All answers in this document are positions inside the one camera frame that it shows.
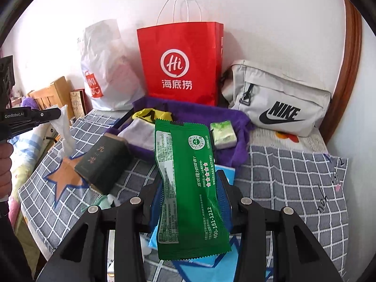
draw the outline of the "dark green box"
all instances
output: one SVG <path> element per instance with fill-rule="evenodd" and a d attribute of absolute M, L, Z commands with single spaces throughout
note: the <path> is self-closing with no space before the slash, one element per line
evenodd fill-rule
<path fill-rule="evenodd" d="M 74 170 L 94 189 L 107 195 L 132 160 L 126 141 L 105 133 L 82 156 Z"/>

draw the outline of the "green snack package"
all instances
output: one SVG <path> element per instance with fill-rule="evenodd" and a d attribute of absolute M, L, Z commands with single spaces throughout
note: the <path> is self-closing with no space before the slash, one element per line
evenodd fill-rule
<path fill-rule="evenodd" d="M 157 119 L 155 158 L 164 182 L 157 233 L 159 259 L 194 259 L 229 252 L 208 128 Z"/>

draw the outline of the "nike swoosh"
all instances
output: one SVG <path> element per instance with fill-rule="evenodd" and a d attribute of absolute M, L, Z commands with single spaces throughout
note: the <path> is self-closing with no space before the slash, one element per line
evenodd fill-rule
<path fill-rule="evenodd" d="M 273 120 L 268 118 L 268 111 L 265 111 L 262 115 L 260 115 L 259 120 L 261 123 L 272 125 L 272 124 L 282 124 L 282 123 L 291 123 L 291 122 L 299 122 L 305 120 Z"/>

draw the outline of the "haidilao logo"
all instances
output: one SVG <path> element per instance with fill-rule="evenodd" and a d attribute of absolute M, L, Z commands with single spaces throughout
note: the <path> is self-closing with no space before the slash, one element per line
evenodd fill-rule
<path fill-rule="evenodd" d="M 162 55 L 161 68 L 170 77 L 182 77 L 189 69 L 188 57 L 180 50 L 168 50 Z"/>

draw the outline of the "checkered bedsheet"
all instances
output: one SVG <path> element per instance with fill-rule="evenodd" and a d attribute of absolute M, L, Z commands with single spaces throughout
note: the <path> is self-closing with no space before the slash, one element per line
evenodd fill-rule
<path fill-rule="evenodd" d="M 76 155 L 88 151 L 114 122 L 113 118 L 95 113 L 79 119 L 71 130 L 77 140 Z M 67 188 L 57 207 L 53 207 L 53 185 L 44 177 L 59 165 L 57 153 L 60 148 L 59 142 L 19 190 L 29 224 L 51 252 L 99 196 L 91 188 Z M 275 210 L 284 206 L 294 208 L 344 275 L 348 219 L 342 186 L 346 169 L 347 160 L 344 158 L 251 146 L 247 162 L 237 170 L 234 185 L 244 196 L 253 198 L 264 207 Z M 156 174 L 155 165 L 134 159 L 111 193 L 124 202 L 136 196 L 144 185 L 152 183 Z M 266 234 L 266 240 L 269 251 L 266 262 L 273 266 L 270 233 Z M 145 258 L 144 267 L 148 281 L 182 282 L 172 263 L 159 260 L 156 251 Z"/>

